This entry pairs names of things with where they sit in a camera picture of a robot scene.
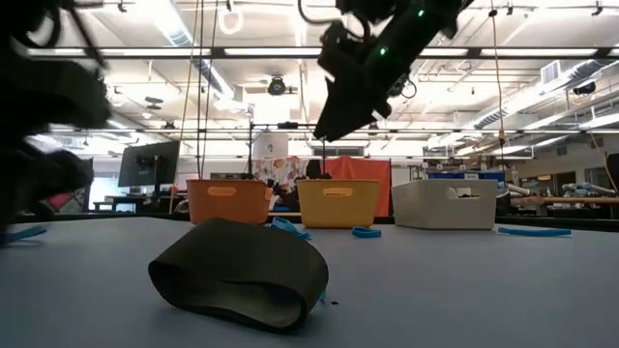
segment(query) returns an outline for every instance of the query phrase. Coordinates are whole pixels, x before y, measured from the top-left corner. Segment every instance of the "yellow bin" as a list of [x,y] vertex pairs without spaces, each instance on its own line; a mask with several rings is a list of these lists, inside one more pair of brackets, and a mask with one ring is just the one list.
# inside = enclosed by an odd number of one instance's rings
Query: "yellow bin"
[[307,228],[370,227],[378,202],[375,180],[299,180],[301,221]]

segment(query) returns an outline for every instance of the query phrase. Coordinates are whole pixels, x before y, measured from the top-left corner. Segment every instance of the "blue tape strip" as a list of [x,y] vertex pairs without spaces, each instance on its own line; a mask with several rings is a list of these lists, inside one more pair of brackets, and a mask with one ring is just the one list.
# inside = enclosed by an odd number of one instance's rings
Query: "blue tape strip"
[[42,233],[47,232],[47,229],[44,226],[38,225],[30,228],[26,228],[23,231],[9,233],[7,235],[8,243],[20,241],[27,238],[32,238],[34,236],[38,236]]
[[353,227],[352,235],[357,238],[379,238],[383,235],[381,230],[365,228],[365,227]]
[[311,239],[311,234],[310,232],[300,232],[297,227],[295,227],[294,224],[292,224],[292,222],[290,222],[289,220],[283,218],[283,217],[273,217],[273,221],[271,221],[271,228],[278,228],[280,230],[284,230],[287,232],[292,233],[293,235],[304,239],[304,240],[310,240]]
[[572,230],[569,230],[569,229],[534,230],[534,229],[517,229],[517,228],[499,227],[499,233],[506,233],[506,234],[511,234],[514,236],[524,236],[524,237],[562,237],[562,236],[571,236]]

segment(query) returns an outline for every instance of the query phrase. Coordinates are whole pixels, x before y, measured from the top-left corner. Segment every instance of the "lab workbench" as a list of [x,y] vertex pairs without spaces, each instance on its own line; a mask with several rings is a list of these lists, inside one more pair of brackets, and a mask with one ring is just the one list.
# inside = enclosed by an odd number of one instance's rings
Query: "lab workbench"
[[276,335],[191,314],[160,297],[148,263],[189,222],[51,222],[47,233],[0,249],[0,346],[619,346],[618,234],[527,238],[376,227],[382,237],[367,240],[346,230],[310,231],[329,266],[327,301],[301,330]]

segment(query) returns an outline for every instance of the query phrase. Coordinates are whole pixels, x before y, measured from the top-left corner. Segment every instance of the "ceiling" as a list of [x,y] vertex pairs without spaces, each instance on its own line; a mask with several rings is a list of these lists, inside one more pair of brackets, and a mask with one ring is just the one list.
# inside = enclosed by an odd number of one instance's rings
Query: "ceiling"
[[[334,1],[305,0],[307,15],[312,18],[334,18],[339,13],[333,9]],[[514,12],[507,15],[508,4]],[[612,1],[601,1],[604,10],[596,10],[591,0],[494,0],[499,15],[496,17],[496,42],[499,46],[518,47],[595,47],[619,44],[619,8]],[[178,15],[197,44],[204,46],[298,46],[320,45],[319,38],[326,26],[306,25],[298,16],[296,0],[247,0],[234,2],[234,13],[229,14],[224,1],[195,0],[134,0],[124,1],[124,12],[119,11],[118,1],[104,1],[94,10],[82,12],[83,20],[91,28],[97,45],[101,47],[170,47],[162,29],[169,26],[171,16]],[[477,0],[458,18],[459,31],[449,41],[438,35],[431,46],[492,46],[494,32],[487,16],[489,0]],[[344,21],[353,31],[359,30],[354,20]],[[71,19],[65,15],[59,46],[83,46]],[[374,28],[379,33],[381,27]],[[540,79],[540,68],[548,60],[504,60],[498,63],[498,76],[503,102],[509,102],[518,91],[535,84]],[[218,103],[209,84],[200,79],[197,69],[185,60],[113,60],[106,72],[105,82],[113,87],[110,92],[116,120],[127,127],[158,129],[165,122],[173,121],[181,127],[194,129],[197,119],[208,118],[209,127],[247,128],[248,114],[234,103]],[[222,81],[238,91],[245,90],[243,102],[290,109],[289,119],[305,122],[298,93],[273,97],[265,93],[273,75],[282,76],[287,86],[301,87],[300,69],[307,72],[303,78],[303,94],[308,105],[308,119],[315,123],[327,97],[325,73],[313,60],[296,59],[234,59],[216,60],[213,70]],[[610,68],[596,76],[598,91],[595,98],[613,90],[616,69]],[[389,102],[394,110],[386,128],[445,129],[466,127],[499,102],[499,85],[494,61],[475,60],[426,60],[412,65],[410,79],[415,82],[414,98],[398,97]],[[404,94],[414,92],[408,86]],[[163,100],[161,110],[148,110],[145,97]],[[593,96],[570,96],[574,103],[590,101]],[[526,118],[530,122],[552,116],[570,107],[564,93],[544,98],[516,110],[513,118]],[[513,121],[518,127],[526,126]],[[222,139],[225,134],[214,134]]]

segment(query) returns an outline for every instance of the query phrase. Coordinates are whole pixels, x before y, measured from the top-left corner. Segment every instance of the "blurry black object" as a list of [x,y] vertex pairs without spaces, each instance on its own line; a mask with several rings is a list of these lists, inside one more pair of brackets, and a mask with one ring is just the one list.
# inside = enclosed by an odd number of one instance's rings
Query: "blurry black object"
[[[0,21],[0,86],[5,105],[27,105],[18,115],[2,119],[0,160],[4,185],[0,199],[0,243],[6,226],[16,212],[31,202],[51,195],[83,188],[93,179],[92,168],[75,155],[52,154],[32,147],[27,135],[48,130],[49,124],[72,125],[79,129],[104,128],[111,116],[101,70],[107,65],[79,19],[73,0],[32,0],[3,3]],[[27,48],[53,48],[61,36],[61,11],[71,14],[86,48],[87,57],[97,62],[89,72],[76,62],[33,60]],[[46,43],[35,43],[29,33],[42,26],[46,16],[53,28]]]
[[[392,112],[387,99],[394,85],[407,79],[410,65],[439,31],[448,38],[456,34],[457,15],[472,2],[338,0],[336,7],[343,14],[355,15],[364,34],[353,34],[336,20],[321,38],[318,64],[335,80],[327,79],[329,96],[314,136],[337,140],[375,122],[374,111],[387,118]],[[305,20],[316,23],[305,16],[301,3],[299,11]],[[390,16],[382,33],[372,36],[369,23],[378,24]]]

